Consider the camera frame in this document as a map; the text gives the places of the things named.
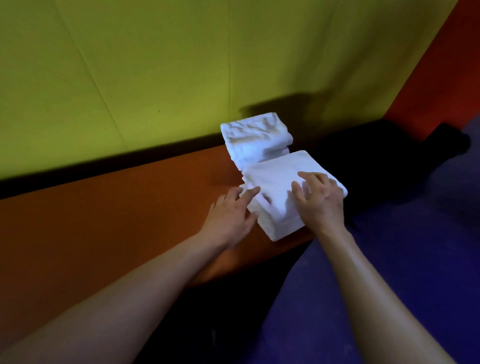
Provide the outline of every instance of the purple floor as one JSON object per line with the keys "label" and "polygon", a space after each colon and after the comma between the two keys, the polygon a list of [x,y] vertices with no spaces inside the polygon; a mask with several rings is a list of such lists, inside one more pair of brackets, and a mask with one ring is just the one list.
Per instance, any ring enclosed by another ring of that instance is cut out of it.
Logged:
{"label": "purple floor", "polygon": [[[464,132],[472,140],[466,154],[402,200],[357,215],[350,229],[390,287],[461,364],[480,358],[480,117]],[[240,362],[360,363],[318,242],[291,269]]]}

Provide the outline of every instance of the rolled towel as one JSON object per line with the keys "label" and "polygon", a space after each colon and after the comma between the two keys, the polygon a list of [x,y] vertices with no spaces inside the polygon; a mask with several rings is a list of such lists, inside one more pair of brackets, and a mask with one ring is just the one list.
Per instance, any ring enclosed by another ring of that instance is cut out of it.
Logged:
{"label": "rolled towel", "polygon": [[224,123],[220,130],[228,153],[239,170],[286,155],[290,153],[287,146],[293,143],[286,125],[274,112]]}
{"label": "rolled towel", "polygon": [[272,241],[279,240],[304,226],[298,215],[291,191],[292,181],[307,188],[299,171],[325,173],[335,180],[347,196],[347,189],[322,168],[306,151],[300,150],[265,162],[249,165],[242,172],[244,189],[260,186],[262,190],[248,205],[258,211],[258,223]]}

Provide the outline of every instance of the hand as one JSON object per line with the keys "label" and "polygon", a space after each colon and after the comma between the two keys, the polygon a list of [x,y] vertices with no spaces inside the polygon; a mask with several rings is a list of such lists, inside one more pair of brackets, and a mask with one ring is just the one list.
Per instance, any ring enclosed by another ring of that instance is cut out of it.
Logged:
{"label": "hand", "polygon": [[200,230],[200,234],[206,239],[231,248],[252,230],[257,222],[258,213],[252,212],[245,218],[245,212],[247,205],[260,192],[260,187],[247,190],[239,198],[240,192],[242,192],[240,187],[230,188],[226,195],[221,195],[210,206],[208,216]]}
{"label": "hand", "polygon": [[292,194],[300,217],[317,236],[335,234],[345,229],[343,218],[343,191],[335,180],[323,173],[299,172],[308,184],[302,189],[292,182]]}

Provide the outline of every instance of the left hand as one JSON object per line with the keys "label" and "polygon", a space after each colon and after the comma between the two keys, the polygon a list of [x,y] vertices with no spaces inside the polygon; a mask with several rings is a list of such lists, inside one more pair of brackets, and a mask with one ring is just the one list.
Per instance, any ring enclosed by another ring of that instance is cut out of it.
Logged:
{"label": "left hand", "polygon": [[240,187],[230,188],[226,195],[221,195],[210,206],[199,234],[216,243],[226,244],[227,248],[237,245],[247,236],[257,222],[258,213],[252,212],[245,218],[245,212],[247,205],[260,192],[260,187],[247,190],[239,198],[240,192]]}

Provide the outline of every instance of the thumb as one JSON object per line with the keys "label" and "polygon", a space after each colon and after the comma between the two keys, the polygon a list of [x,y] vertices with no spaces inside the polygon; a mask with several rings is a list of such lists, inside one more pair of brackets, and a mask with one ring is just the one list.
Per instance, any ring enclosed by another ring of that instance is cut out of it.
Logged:
{"label": "thumb", "polygon": [[307,202],[307,199],[305,198],[305,193],[303,193],[303,190],[300,184],[296,181],[292,182],[292,195],[296,204],[298,204],[299,202],[300,203]]}
{"label": "thumb", "polygon": [[256,224],[258,219],[258,212],[252,212],[246,219],[245,219],[245,234],[248,234],[250,230],[252,230],[253,226]]}

